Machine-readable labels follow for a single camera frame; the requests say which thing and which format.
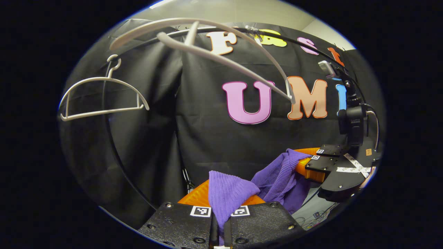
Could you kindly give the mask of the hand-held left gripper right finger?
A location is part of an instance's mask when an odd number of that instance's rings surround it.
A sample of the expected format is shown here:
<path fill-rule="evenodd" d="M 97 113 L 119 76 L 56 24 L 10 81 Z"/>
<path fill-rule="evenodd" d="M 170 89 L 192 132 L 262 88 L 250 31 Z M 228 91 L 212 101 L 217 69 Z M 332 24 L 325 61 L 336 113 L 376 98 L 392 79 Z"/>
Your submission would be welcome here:
<path fill-rule="evenodd" d="M 306 234 L 279 202 L 241 205 L 224 224 L 224 244 L 231 249 L 277 249 Z"/>

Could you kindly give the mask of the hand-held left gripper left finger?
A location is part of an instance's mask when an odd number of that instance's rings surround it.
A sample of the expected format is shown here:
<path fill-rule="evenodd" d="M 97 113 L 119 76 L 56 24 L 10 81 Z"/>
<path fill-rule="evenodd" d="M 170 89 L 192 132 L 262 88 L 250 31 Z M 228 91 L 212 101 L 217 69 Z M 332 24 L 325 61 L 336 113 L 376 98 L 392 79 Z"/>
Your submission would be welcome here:
<path fill-rule="evenodd" d="M 208 201 L 209 180 L 179 202 L 165 202 L 138 230 L 175 249 L 212 249 L 218 245 L 217 220 Z"/>

